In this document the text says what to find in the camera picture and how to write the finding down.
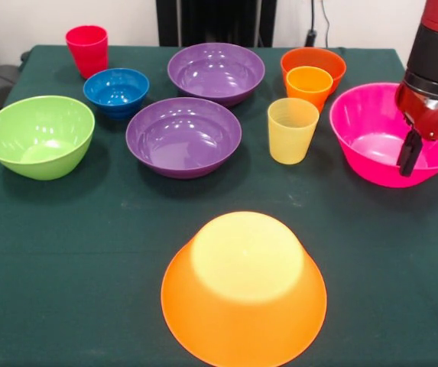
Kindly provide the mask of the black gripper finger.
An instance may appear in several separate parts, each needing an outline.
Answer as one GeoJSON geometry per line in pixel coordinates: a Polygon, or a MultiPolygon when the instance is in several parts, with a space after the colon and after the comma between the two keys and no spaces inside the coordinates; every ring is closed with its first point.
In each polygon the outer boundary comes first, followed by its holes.
{"type": "Polygon", "coordinates": [[[397,158],[397,166],[404,166],[410,155],[410,132],[407,133],[397,158]]]}
{"type": "Polygon", "coordinates": [[[401,176],[409,177],[417,163],[423,147],[422,138],[417,131],[410,131],[410,155],[404,166],[401,166],[401,176]]]}

